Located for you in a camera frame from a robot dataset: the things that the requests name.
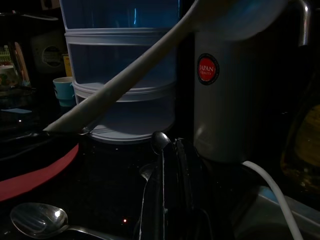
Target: bottle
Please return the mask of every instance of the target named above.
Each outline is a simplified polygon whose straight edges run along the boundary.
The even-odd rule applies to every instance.
[[[280,165],[306,191],[320,194],[320,79],[312,79],[300,104]]]

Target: cable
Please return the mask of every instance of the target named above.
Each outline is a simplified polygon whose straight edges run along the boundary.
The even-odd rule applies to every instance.
[[[300,230],[298,228],[298,225],[294,219],[294,216],[292,215],[292,212],[287,204],[287,201],[285,199],[285,196],[281,192],[279,186],[276,184],[276,182],[272,179],[272,177],[260,166],[257,164],[251,162],[251,161],[245,161],[242,163],[244,166],[254,170],[257,172],[270,186],[271,190],[273,191],[276,199],[279,202],[279,205],[281,207],[281,210],[283,212],[284,218],[289,226],[289,229],[291,231],[291,234],[293,236],[294,240],[303,240],[303,237],[300,233]]]

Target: cup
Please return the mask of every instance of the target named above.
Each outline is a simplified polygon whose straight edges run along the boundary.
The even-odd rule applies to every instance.
[[[0,86],[16,86],[19,78],[16,75],[14,66],[0,66]]]
[[[72,80],[71,76],[59,77],[53,80],[55,96],[59,100],[61,107],[73,107],[76,105]]]

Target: sink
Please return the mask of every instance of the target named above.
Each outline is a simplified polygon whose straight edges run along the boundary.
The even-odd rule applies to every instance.
[[[304,240],[320,239],[320,212],[285,197]],[[237,240],[292,240],[293,237],[273,192],[258,187],[245,195],[230,216]]]

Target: red circular label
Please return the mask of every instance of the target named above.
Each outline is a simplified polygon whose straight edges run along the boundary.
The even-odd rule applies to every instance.
[[[202,81],[208,82],[216,74],[216,65],[215,63],[207,57],[202,58],[198,63],[198,75]]]

